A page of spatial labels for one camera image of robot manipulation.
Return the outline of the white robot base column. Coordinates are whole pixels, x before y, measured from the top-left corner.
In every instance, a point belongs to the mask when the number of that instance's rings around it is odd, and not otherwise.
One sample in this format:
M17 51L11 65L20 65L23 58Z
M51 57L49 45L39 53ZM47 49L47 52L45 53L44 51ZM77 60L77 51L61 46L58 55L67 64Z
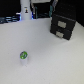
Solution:
M30 20L32 18L30 10L30 0L20 0L21 1L21 19Z

